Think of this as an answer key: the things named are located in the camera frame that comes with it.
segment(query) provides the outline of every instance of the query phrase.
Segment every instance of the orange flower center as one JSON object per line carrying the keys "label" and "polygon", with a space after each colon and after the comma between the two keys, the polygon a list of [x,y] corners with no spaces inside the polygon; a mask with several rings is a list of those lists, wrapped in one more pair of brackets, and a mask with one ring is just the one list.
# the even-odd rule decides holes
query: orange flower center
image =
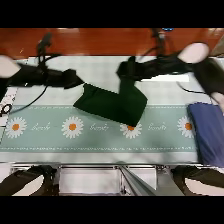
{"label": "orange flower center", "polygon": [[128,126],[128,130],[129,131],[133,131],[135,128],[134,127],[132,127],[132,126]]}
{"label": "orange flower center", "polygon": [[187,130],[192,130],[192,125],[191,125],[190,123],[186,123],[186,124],[185,124],[185,128],[186,128]]}
{"label": "orange flower center", "polygon": [[69,129],[70,129],[71,131],[74,131],[74,130],[76,129],[76,124],[70,124],[70,125],[69,125]]}
{"label": "orange flower center", "polygon": [[19,129],[19,124],[14,124],[13,126],[12,126],[12,130],[13,131],[17,131]]}

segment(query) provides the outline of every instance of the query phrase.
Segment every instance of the blue cloth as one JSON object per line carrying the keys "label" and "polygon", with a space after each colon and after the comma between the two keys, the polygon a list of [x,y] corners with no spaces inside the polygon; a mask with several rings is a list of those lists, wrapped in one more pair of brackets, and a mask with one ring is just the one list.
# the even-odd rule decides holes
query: blue cloth
{"label": "blue cloth", "polygon": [[195,103],[188,106],[196,141],[204,165],[224,167],[224,116],[218,105]]}

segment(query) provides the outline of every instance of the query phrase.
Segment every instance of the wooden floor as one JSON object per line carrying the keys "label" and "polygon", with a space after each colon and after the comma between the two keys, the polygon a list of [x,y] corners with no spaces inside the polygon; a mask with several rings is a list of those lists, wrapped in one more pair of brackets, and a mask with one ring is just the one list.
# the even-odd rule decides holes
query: wooden floor
{"label": "wooden floor", "polygon": [[[65,55],[141,55],[154,46],[148,28],[0,28],[0,53],[17,59],[36,56],[46,32],[53,34],[48,52]],[[193,41],[206,42],[212,50],[223,34],[223,28],[175,28],[167,33],[175,50]],[[167,43],[167,53],[171,51]]]}

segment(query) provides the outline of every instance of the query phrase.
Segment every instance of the white flower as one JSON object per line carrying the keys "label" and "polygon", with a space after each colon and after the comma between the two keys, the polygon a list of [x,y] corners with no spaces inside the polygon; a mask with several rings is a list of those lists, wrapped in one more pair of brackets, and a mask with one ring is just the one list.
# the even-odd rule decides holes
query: white flower
{"label": "white flower", "polygon": [[138,123],[136,127],[128,126],[126,124],[121,124],[120,127],[120,131],[123,131],[123,135],[125,135],[126,138],[130,139],[139,136],[142,130],[142,125],[140,123]]}
{"label": "white flower", "polygon": [[69,117],[63,122],[63,128],[61,130],[64,132],[63,135],[65,135],[66,138],[75,138],[82,134],[83,126],[82,120],[78,117]]}
{"label": "white flower", "polygon": [[26,121],[22,117],[15,117],[8,122],[6,126],[6,135],[8,138],[17,138],[26,130]]}
{"label": "white flower", "polygon": [[179,119],[178,121],[178,130],[182,132],[182,135],[184,135],[186,138],[193,138],[193,125],[191,124],[191,122],[189,121],[189,119],[187,118],[187,116],[182,117],[181,119]]}

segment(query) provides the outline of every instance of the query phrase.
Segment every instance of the green cloth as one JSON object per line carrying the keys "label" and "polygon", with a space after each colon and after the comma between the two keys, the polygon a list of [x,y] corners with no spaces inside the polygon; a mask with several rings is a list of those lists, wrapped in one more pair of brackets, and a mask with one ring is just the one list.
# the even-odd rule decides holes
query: green cloth
{"label": "green cloth", "polygon": [[135,81],[121,78],[119,94],[84,84],[83,95],[74,107],[122,124],[136,127],[147,104]]}

